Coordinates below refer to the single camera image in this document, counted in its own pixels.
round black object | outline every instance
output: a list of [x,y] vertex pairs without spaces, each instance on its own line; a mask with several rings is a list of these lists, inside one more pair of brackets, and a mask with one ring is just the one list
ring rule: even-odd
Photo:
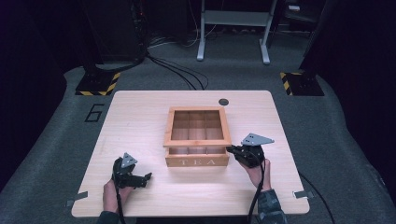
[[224,98],[222,98],[222,99],[219,99],[219,104],[220,105],[228,105],[228,100],[227,99],[224,99]]

hand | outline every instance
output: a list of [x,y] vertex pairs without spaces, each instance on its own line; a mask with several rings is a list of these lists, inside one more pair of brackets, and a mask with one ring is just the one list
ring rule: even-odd
[[[119,190],[122,205],[125,204],[132,190],[134,190],[132,187],[125,187]],[[114,186],[114,181],[111,179],[103,186],[103,210],[113,213],[119,212],[116,187]]]
[[[245,164],[241,164],[241,166],[247,171],[248,177],[250,177],[251,183],[257,188],[262,181],[262,168],[260,166],[256,166],[253,168],[248,168]],[[266,191],[271,189],[271,162],[265,159],[262,162],[262,167],[264,170],[264,183],[262,184],[262,191]]]

gray carpet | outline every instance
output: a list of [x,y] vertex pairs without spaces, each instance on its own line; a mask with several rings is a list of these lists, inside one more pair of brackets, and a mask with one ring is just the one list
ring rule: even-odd
[[[375,169],[349,134],[332,88],[320,77],[323,97],[288,96],[283,88],[279,73],[298,71],[307,39],[276,35],[269,49],[271,64],[266,66],[261,60],[259,38],[229,35],[208,40],[203,62],[195,60],[197,43],[189,48],[167,44],[148,51],[153,57],[204,74],[209,79],[208,90],[270,91],[297,168],[323,195],[335,223],[394,223],[395,207]],[[95,218],[72,217],[64,207],[78,192],[113,97],[76,96],[75,87],[83,75],[82,68],[65,74],[68,86],[63,101],[0,194],[0,223],[95,222]],[[115,91],[188,89],[180,77],[145,60],[121,73]],[[104,104],[100,107],[103,114],[98,122],[84,122],[93,104]],[[332,223],[318,194],[305,180],[302,182],[316,197],[309,200],[307,214],[288,216],[289,223]]]

wooden box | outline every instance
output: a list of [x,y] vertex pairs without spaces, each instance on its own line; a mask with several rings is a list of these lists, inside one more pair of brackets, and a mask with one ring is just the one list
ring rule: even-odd
[[169,167],[227,166],[231,137],[222,106],[173,106],[163,146]]

table top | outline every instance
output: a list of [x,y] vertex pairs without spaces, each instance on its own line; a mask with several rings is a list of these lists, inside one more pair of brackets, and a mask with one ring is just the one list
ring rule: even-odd
[[147,186],[134,190],[123,206],[126,217],[247,215],[255,187],[233,155],[228,166],[220,167],[165,163],[169,107],[219,106],[220,99],[229,101],[224,108],[233,145],[240,146],[249,133],[275,140],[262,145],[271,161],[272,187],[286,214],[307,213],[307,199],[292,194],[304,188],[269,91],[117,91],[78,191],[88,191],[88,197],[75,202],[73,216],[100,215],[103,185],[124,152],[138,160],[133,175],[152,173]]

